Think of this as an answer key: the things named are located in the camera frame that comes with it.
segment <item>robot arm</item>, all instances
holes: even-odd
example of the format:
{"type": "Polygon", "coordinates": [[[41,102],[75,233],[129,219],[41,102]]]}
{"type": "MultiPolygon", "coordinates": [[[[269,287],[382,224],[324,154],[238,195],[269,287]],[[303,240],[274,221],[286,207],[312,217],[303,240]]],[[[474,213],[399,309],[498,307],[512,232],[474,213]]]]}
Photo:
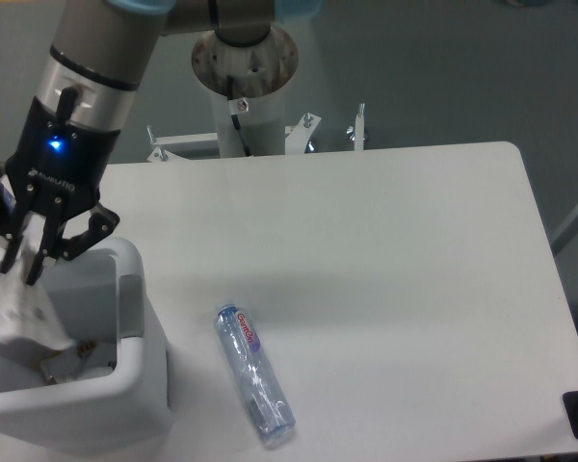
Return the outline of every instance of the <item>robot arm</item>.
{"type": "Polygon", "coordinates": [[[216,29],[232,41],[267,34],[279,15],[315,13],[321,0],[68,0],[15,153],[2,165],[16,204],[0,193],[0,271],[16,259],[31,214],[45,217],[39,252],[25,275],[72,260],[119,223],[99,184],[160,35],[216,29]],[[67,222],[90,211],[89,229],[64,239],[67,222]]]}

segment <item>bottle label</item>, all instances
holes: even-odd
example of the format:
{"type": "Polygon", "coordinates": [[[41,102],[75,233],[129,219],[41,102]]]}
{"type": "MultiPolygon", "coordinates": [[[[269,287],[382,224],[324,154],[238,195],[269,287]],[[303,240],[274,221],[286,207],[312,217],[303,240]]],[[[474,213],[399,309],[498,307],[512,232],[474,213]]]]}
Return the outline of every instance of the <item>bottle label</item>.
{"type": "Polygon", "coordinates": [[[237,310],[235,316],[240,323],[240,328],[244,334],[247,342],[249,343],[250,351],[255,353],[261,348],[261,342],[259,342],[259,337],[252,327],[250,327],[247,317],[242,310],[237,310]]]}

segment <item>bottle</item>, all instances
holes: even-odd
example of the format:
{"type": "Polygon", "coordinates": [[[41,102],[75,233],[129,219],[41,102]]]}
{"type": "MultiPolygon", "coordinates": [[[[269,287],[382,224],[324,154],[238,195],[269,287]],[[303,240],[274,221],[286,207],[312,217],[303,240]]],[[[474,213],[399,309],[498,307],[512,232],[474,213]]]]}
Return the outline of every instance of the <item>bottle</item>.
{"type": "Polygon", "coordinates": [[[280,441],[296,424],[247,314],[233,303],[221,305],[214,327],[252,423],[266,444],[280,441]]]}

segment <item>gray floor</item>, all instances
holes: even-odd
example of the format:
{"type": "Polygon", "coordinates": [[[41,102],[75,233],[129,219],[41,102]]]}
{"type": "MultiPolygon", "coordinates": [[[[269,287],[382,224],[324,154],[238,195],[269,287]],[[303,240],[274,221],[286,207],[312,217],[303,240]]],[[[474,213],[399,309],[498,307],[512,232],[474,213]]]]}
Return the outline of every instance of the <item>gray floor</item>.
{"type": "MultiPolygon", "coordinates": [[[[0,159],[14,150],[62,2],[0,5],[0,159]]],[[[550,232],[578,200],[578,3],[517,9],[494,0],[328,0],[288,24],[301,67],[287,104],[324,118],[323,150],[367,105],[370,148],[511,141],[550,232]]],[[[112,162],[143,162],[157,136],[213,131],[190,69],[197,35],[161,38],[112,162]]],[[[578,318],[578,240],[558,259],[578,318]]]]}

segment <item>blue led light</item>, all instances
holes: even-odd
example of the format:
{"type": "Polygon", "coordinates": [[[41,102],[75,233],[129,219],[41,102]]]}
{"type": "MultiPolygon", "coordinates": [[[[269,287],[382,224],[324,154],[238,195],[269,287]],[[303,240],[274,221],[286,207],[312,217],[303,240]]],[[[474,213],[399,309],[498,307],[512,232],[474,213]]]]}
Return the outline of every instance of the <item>blue led light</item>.
{"type": "Polygon", "coordinates": [[[60,154],[65,147],[65,142],[59,140],[58,137],[52,138],[47,142],[47,144],[49,144],[49,146],[54,150],[54,152],[58,154],[60,154]]]}

